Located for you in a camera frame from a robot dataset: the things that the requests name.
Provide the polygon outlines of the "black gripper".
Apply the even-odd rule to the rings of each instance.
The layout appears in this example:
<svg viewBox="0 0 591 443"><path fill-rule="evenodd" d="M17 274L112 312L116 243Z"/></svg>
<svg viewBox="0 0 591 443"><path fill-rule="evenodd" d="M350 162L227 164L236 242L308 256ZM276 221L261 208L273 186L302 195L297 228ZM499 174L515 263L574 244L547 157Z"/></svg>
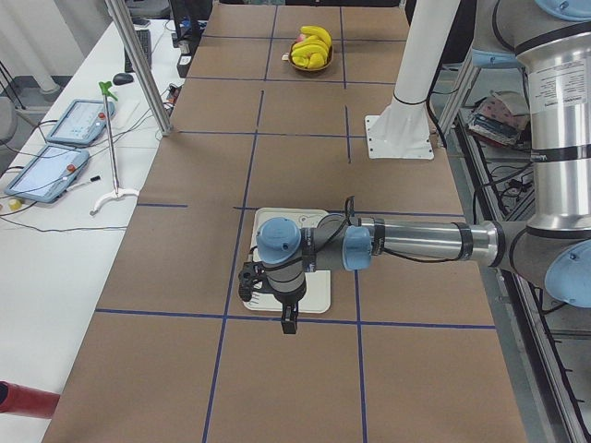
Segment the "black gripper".
<svg viewBox="0 0 591 443"><path fill-rule="evenodd" d="M250 303L255 293L272 295L281 304L283 334L297 333L299 268L295 264L267 268L262 262L248 261L238 279L238 295L244 303Z"/></svg>

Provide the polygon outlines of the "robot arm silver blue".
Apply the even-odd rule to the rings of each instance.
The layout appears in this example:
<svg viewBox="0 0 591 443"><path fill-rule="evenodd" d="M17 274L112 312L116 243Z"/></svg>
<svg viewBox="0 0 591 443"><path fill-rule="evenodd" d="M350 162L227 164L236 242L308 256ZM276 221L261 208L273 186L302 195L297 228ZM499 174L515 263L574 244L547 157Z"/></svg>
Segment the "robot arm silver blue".
<svg viewBox="0 0 591 443"><path fill-rule="evenodd" d="M366 269L381 254L424 263L474 260L512 271L566 304L590 304L590 5L478 1L476 66L520 64L527 74L536 207L528 221L392 221L350 210L301 228L277 217L257 231L239 274L249 301L268 293L295 333L306 274Z"/></svg>

